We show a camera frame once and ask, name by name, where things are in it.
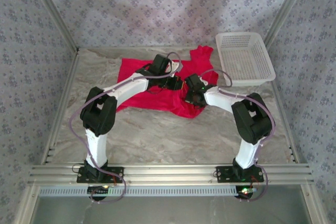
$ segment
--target white plastic basket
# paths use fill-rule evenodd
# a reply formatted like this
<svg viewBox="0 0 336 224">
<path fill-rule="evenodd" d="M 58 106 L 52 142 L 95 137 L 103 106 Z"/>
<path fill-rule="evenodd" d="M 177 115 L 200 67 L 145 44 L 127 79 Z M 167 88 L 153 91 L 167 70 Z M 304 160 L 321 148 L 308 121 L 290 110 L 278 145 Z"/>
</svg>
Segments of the white plastic basket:
<svg viewBox="0 0 336 224">
<path fill-rule="evenodd" d="M 216 35 L 223 71 L 233 86 L 258 86 L 275 79 L 275 72 L 263 39 L 258 33 L 223 33 Z"/>
</svg>

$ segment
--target basket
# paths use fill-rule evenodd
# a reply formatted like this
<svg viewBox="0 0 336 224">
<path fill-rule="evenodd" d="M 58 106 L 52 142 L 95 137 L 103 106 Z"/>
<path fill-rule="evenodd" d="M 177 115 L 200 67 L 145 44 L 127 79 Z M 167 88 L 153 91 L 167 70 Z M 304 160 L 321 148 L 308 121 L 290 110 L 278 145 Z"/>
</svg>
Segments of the basket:
<svg viewBox="0 0 336 224">
<path fill-rule="evenodd" d="M 258 86 L 275 79 L 275 72 L 263 39 L 258 33 L 223 33 L 216 35 L 223 71 L 233 86 Z M 224 75 L 226 83 L 230 80 Z"/>
</svg>

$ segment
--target red cloth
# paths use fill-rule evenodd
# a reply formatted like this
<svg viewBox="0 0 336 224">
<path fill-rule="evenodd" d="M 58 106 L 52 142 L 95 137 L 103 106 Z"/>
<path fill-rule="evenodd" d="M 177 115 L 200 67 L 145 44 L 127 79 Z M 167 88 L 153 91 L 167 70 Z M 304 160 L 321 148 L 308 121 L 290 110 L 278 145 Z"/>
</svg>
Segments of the red cloth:
<svg viewBox="0 0 336 224">
<path fill-rule="evenodd" d="M 180 72 L 176 73 L 182 80 L 186 77 L 196 73 L 200 75 L 213 66 L 210 63 L 210 56 L 213 48 L 205 46 L 198 46 L 197 49 L 190 51 L 191 60 L 182 60 L 183 68 Z M 137 59 L 122 59 L 121 67 L 119 70 L 118 82 L 131 76 L 136 70 L 142 68 L 144 65 L 151 63 L 152 60 L 137 60 Z M 208 81 L 210 84 L 217 84 L 218 74 L 211 71 L 202 76 L 202 79 Z M 195 118 L 203 109 L 198 109 L 184 101 L 188 91 L 186 84 L 183 85 L 181 90 L 168 90 L 164 89 L 160 92 L 161 88 L 152 87 L 152 92 L 139 93 L 127 101 L 123 102 L 117 109 L 120 111 L 126 107 L 136 107 L 150 110 L 170 111 L 178 116 L 184 118 Z"/>
</svg>

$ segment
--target patterned wallpaper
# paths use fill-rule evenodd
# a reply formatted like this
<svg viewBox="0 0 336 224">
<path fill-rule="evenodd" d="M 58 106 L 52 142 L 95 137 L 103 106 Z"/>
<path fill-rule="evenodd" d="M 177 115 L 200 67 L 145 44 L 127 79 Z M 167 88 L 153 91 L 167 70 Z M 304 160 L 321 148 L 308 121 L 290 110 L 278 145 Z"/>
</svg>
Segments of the patterned wallpaper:
<svg viewBox="0 0 336 224">
<path fill-rule="evenodd" d="M 41 161 L 72 56 L 40 0 L 0 0 L 0 223 Z"/>
<path fill-rule="evenodd" d="M 332 223 L 336 223 L 336 1 L 298 0 L 269 54 L 278 89 L 310 163 Z"/>
<path fill-rule="evenodd" d="M 79 47 L 189 45 L 266 35 L 284 0 L 53 0 Z"/>
</svg>

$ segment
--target marble surface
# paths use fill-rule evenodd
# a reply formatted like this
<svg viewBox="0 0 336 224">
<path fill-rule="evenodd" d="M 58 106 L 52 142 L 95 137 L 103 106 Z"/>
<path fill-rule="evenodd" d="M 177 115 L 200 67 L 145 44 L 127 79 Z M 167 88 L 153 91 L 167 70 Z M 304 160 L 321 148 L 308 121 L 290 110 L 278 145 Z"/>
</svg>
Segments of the marble surface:
<svg viewBox="0 0 336 224">
<path fill-rule="evenodd" d="M 190 59 L 190 48 L 104 48 L 82 49 L 71 87 L 68 106 L 58 131 L 53 163 L 82 162 L 86 156 L 83 145 L 68 128 L 70 116 L 84 104 L 89 90 L 116 83 L 122 58 L 154 59 L 157 53 L 178 52 Z M 220 68 L 217 50 L 211 62 Z M 220 75 L 219 84 L 224 84 Z M 271 83 L 259 87 L 230 88 L 232 92 L 258 92 L 275 118 L 274 137 L 260 152 L 261 163 L 291 162 L 285 128 L 276 106 Z M 74 120 L 73 128 L 85 137 L 82 121 Z M 117 113 L 108 135 L 109 163 L 231 163 L 238 153 L 240 136 L 233 115 L 208 106 L 195 119 L 180 118 L 170 112 L 127 108 Z"/>
</svg>

